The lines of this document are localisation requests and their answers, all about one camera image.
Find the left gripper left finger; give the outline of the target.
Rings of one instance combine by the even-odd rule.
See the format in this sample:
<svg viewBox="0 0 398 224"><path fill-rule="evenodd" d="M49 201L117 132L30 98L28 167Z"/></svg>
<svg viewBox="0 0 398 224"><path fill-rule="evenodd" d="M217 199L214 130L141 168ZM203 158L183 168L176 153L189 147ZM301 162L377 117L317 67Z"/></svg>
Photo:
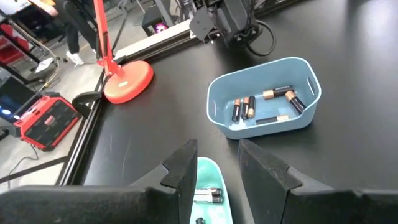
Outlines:
<svg viewBox="0 0 398 224"><path fill-rule="evenodd" d="M25 186L1 194L1 223L188 223L195 139L124 186Z"/></svg>

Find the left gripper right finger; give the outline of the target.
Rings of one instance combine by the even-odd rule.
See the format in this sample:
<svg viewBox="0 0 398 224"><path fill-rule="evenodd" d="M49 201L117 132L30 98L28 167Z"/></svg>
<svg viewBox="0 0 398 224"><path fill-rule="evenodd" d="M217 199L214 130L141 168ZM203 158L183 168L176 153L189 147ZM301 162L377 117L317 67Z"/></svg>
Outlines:
<svg viewBox="0 0 398 224"><path fill-rule="evenodd" d="M256 223L397 223L397 191L336 189L242 139L239 166Z"/></svg>

